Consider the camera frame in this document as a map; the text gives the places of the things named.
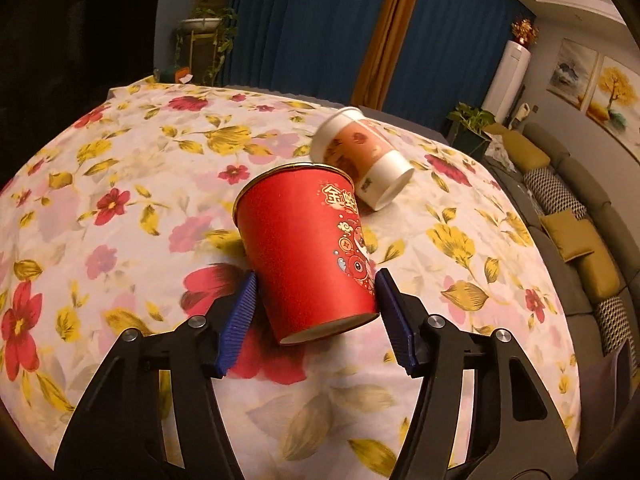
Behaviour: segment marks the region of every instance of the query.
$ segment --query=tablecloth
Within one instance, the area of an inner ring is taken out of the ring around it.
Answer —
[[[230,214],[235,197],[261,172],[308,160],[315,129],[333,112],[148,78],[113,89],[2,190],[0,396],[49,465],[122,330],[172,330],[234,290],[247,266]],[[571,338],[515,209],[462,153],[369,124],[417,168],[391,205],[363,208],[372,265],[462,330],[511,330],[575,447]],[[167,453],[180,465],[167,372],[160,383]],[[396,365],[381,320],[281,348],[264,314],[214,384],[241,468],[261,480],[388,476],[419,387]],[[465,375],[452,465],[465,458],[472,391]]]

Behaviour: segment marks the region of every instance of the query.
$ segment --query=cup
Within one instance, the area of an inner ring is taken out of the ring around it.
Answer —
[[[259,175],[233,209],[277,341],[305,343],[378,316],[353,182],[323,164]]]
[[[339,110],[316,131],[310,156],[313,162],[348,174],[356,194],[378,211],[402,191],[415,170],[386,139],[362,122],[364,119],[357,108]]]

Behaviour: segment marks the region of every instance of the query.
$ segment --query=painting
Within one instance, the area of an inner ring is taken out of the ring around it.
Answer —
[[[640,162],[640,75],[604,56],[587,116]]]
[[[546,89],[579,110],[597,60],[595,50],[575,41],[562,40],[558,62]]]

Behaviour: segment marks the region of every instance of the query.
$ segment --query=orange curtain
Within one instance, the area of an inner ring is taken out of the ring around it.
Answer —
[[[416,0],[384,0],[351,104],[381,110]]]

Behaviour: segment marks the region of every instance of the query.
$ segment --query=silver screw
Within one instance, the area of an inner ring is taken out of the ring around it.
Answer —
[[[429,316],[427,318],[427,323],[434,328],[442,328],[444,326],[444,318],[442,316]]]
[[[204,316],[191,316],[187,324],[191,328],[201,328],[207,324],[207,318]]]
[[[137,337],[138,337],[138,331],[135,328],[127,328],[122,333],[122,339],[127,343],[134,341]]]
[[[511,332],[503,328],[497,330],[495,336],[498,338],[498,341],[502,341],[503,343],[511,341]]]

